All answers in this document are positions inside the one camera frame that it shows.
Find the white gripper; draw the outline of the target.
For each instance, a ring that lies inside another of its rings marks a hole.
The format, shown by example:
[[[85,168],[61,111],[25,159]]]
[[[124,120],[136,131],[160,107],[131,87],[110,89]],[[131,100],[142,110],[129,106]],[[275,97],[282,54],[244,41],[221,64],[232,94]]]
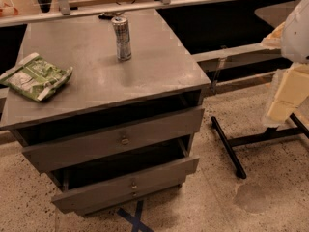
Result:
[[[285,23],[262,39],[261,46],[281,47],[284,58],[298,62],[278,70],[271,82],[266,123],[282,124],[309,96],[309,0],[301,0]]]

